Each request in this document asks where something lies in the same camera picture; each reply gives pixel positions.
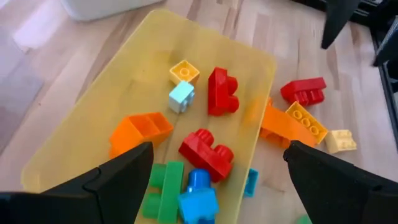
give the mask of blue block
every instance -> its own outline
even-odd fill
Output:
[[[176,113],[185,112],[192,104],[195,92],[193,85],[181,81],[169,94],[169,107]]]
[[[203,188],[181,194],[178,197],[178,206],[186,224],[214,223],[218,213],[216,191]]]
[[[211,178],[207,170],[193,169],[188,176],[187,192],[193,192],[198,189],[210,188]]]
[[[246,181],[246,186],[244,187],[244,196],[253,197],[254,191],[256,190],[257,179],[259,178],[259,173],[257,170],[250,168],[248,179]]]

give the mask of wooden floor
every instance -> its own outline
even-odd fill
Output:
[[[22,166],[158,7],[275,55],[271,95],[282,110],[288,107],[279,94],[283,85],[324,77],[325,102],[309,111],[328,129],[350,129],[358,144],[357,151],[336,157],[398,181],[398,153],[379,72],[370,66],[374,49],[365,27],[348,24],[322,50],[324,14],[288,0],[167,0],[90,23],[71,20],[59,0],[10,0],[0,10],[0,25],[14,36],[44,85],[0,157],[0,190],[21,189]],[[318,148],[324,151],[324,143]],[[252,163],[260,173],[256,196],[244,199],[239,223],[293,223],[305,213],[282,153],[258,141]]]

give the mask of light blue block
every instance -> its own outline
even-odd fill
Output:
[[[185,224],[214,223],[219,212],[216,191],[212,188],[181,194],[178,207]]]
[[[194,97],[193,85],[181,81],[169,94],[169,107],[176,113],[184,113]]]
[[[246,186],[244,187],[244,196],[253,197],[256,191],[257,179],[259,178],[259,173],[257,170],[250,168],[248,179],[246,181]]]

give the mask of orange block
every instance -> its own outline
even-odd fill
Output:
[[[156,148],[172,130],[173,126],[162,113],[127,116],[109,139],[112,145],[109,157],[113,159],[146,141],[151,141]]]
[[[314,147],[317,142],[305,126],[287,113],[274,108],[271,101],[262,119],[260,137],[284,149],[289,147],[291,140],[299,140],[311,147]]]

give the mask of white container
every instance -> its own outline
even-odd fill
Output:
[[[153,4],[162,0],[61,0],[68,14],[78,21],[91,21]]]

